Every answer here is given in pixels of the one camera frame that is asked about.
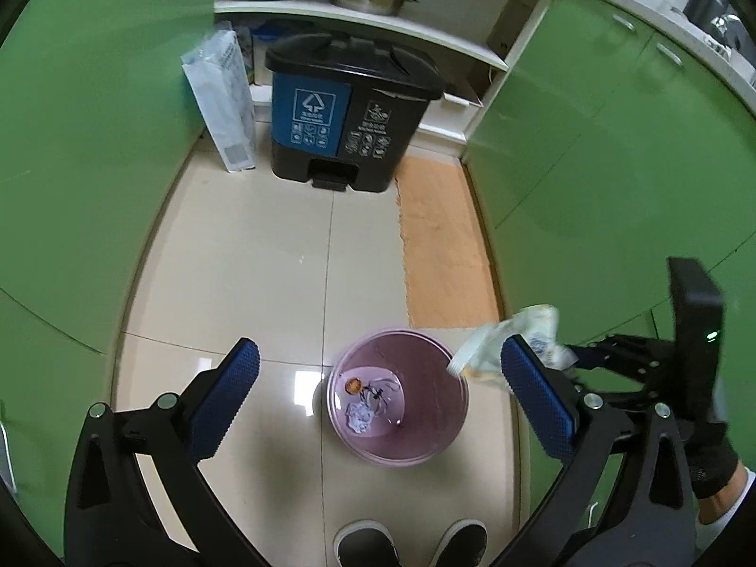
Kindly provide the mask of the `black gloved right hand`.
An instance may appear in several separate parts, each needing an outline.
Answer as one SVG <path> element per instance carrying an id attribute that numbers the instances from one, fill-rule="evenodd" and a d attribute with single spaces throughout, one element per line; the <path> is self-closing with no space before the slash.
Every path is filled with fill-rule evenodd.
<path id="1" fill-rule="evenodd" d="M 684 444 L 693 493 L 697 499 L 714 497 L 736 473 L 737 452 L 728 438 L 726 422 L 705 422 L 693 428 Z"/>

